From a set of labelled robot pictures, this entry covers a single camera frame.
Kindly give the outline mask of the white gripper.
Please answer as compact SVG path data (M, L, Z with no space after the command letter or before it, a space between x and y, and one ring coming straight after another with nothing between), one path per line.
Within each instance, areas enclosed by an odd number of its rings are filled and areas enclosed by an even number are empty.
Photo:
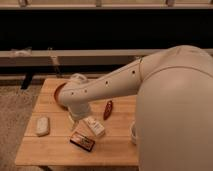
M74 131L79 124L79 120L88 117L91 114L91 108L89 106L68 108L70 115L69 119L71 122L71 131Z

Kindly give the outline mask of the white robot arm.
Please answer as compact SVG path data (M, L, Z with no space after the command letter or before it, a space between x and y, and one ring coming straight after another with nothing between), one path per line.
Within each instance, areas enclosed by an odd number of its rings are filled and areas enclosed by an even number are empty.
M79 118L85 102L131 94L140 171L213 171L213 56L176 46L90 83L70 81L57 100Z

